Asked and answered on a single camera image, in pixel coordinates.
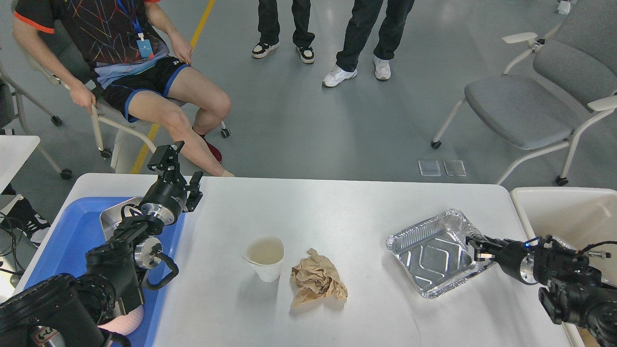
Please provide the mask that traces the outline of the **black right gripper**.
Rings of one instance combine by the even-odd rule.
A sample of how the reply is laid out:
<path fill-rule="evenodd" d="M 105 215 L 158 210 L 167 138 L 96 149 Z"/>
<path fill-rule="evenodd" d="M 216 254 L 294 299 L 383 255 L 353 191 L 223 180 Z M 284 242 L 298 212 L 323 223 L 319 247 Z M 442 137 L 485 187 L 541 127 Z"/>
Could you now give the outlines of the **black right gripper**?
<path fill-rule="evenodd" d="M 465 243 L 474 251 L 478 263 L 498 263 L 501 270 L 525 285 L 535 285 L 534 254 L 526 242 L 467 236 Z"/>

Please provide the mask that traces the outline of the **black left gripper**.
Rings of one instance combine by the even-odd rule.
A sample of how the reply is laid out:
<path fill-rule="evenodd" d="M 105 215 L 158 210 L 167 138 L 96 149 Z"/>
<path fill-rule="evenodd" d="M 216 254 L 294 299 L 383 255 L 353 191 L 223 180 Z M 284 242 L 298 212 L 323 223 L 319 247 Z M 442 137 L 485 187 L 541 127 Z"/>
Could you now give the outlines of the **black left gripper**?
<path fill-rule="evenodd" d="M 202 171 L 194 172 L 187 184 L 179 173 L 178 155 L 184 141 L 161 145 L 150 157 L 147 167 L 159 176 L 139 203 L 143 215 L 160 219 L 166 226 L 175 224 L 181 213 L 192 212 L 203 197 L 200 191 Z"/>

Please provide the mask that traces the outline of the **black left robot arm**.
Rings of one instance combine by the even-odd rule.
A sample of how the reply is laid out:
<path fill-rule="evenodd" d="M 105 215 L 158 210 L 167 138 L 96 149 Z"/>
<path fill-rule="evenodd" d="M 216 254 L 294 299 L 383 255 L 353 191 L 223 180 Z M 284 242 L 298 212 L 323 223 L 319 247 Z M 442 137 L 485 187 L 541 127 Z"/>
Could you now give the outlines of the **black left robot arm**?
<path fill-rule="evenodd" d="M 157 236 L 182 213 L 194 211 L 202 198 L 203 173 L 194 172 L 187 182 L 180 172 L 184 144 L 156 148 L 148 163 L 156 182 L 139 202 L 115 207 L 121 219 L 104 243 L 86 253 L 83 275 L 53 275 L 2 303 L 3 347 L 132 344 L 125 334 L 103 325 L 143 305 L 144 289 L 160 290 L 179 274 Z"/>

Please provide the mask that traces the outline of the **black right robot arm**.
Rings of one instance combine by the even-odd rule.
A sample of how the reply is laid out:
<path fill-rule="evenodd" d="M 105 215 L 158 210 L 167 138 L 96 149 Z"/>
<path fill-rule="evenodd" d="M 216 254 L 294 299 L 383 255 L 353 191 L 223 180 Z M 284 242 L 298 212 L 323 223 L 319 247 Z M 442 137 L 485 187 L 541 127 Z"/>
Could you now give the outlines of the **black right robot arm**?
<path fill-rule="evenodd" d="M 587 329 L 602 347 L 617 344 L 617 292 L 602 281 L 589 264 L 594 244 L 572 250 L 552 236 L 527 241 L 467 236 L 474 259 L 491 259 L 501 270 L 525 285 L 539 283 L 538 299 L 555 324 L 570 323 Z"/>

